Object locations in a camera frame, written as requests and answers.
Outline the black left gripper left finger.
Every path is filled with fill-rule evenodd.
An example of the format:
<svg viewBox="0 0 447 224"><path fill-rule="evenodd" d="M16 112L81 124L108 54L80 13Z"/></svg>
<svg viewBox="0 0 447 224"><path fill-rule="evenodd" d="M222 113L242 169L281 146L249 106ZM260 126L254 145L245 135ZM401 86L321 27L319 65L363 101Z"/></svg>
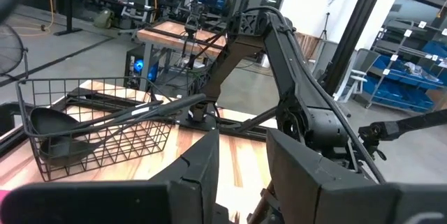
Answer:
<svg viewBox="0 0 447 224"><path fill-rule="evenodd" d="M148 180L36 183L1 203L2 223L212 223L219 132L211 130Z"/></svg>

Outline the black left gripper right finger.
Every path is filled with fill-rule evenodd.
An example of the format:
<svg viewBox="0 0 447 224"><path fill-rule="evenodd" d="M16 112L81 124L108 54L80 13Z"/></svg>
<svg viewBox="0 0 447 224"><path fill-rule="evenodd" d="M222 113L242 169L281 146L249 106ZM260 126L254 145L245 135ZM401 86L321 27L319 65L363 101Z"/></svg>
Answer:
<svg viewBox="0 0 447 224"><path fill-rule="evenodd" d="M377 184L277 129L267 133L267 153L286 223L446 222L443 184Z"/></svg>

